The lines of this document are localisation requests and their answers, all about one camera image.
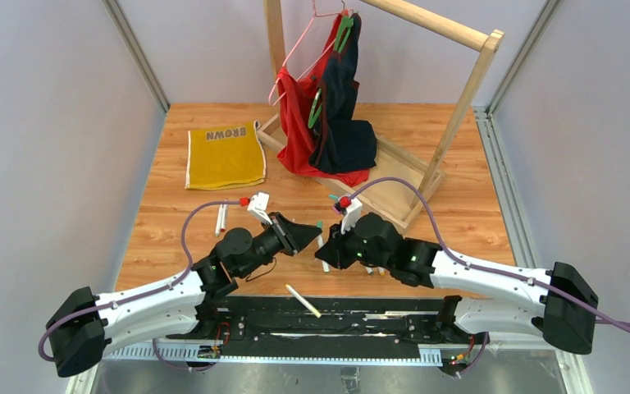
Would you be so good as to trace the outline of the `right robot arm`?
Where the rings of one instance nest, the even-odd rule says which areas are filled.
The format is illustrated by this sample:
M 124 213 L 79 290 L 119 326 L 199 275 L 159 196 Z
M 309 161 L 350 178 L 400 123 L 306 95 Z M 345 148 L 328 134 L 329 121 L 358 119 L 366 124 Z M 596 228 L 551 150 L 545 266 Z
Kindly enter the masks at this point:
M 599 298 L 568 263 L 520 268 L 469 256 L 451 258 L 437 243 L 403 237 L 375 213 L 348 230 L 332 225 L 315 256 L 338 269 L 356 262 L 384 268 L 407 286 L 482 295 L 483 300 L 460 298 L 444 308 L 441 321 L 461 332 L 520 333 L 574 354 L 592 351 L 596 317 L 587 308 L 596 308 Z

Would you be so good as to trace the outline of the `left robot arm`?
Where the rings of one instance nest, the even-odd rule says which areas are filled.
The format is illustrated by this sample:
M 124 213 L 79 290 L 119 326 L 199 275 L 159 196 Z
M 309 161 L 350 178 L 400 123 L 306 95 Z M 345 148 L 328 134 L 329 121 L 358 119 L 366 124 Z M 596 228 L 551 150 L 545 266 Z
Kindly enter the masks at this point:
M 192 332 L 239 279 L 278 254 L 299 253 L 322 234 L 278 212 L 269 217 L 256 236 L 243 227 L 229 230 L 187 272 L 127 291 L 95 295 L 86 286 L 70 293 L 45 325 L 57 376 L 83 373 L 126 346 Z

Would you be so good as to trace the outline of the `white pen yellow cap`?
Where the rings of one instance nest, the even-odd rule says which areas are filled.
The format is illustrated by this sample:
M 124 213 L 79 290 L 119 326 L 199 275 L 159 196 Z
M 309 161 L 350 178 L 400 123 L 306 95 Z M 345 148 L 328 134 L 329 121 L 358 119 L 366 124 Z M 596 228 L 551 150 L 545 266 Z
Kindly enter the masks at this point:
M 320 318 L 322 316 L 322 313 L 304 296 L 299 294 L 290 284 L 285 284 L 285 288 L 301 305 L 303 305 L 316 318 Z

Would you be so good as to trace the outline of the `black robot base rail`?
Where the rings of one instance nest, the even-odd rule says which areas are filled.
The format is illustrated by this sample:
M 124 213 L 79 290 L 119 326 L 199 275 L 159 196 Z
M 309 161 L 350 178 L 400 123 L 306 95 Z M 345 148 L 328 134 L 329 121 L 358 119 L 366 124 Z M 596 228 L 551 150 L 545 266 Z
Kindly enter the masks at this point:
M 201 320 L 167 340 L 201 341 L 221 360 L 240 356 L 288 361 L 420 359 L 424 346 L 460 353 L 489 344 L 457 328 L 441 299 L 314 297 L 315 314 L 292 296 L 229 296 L 199 310 Z

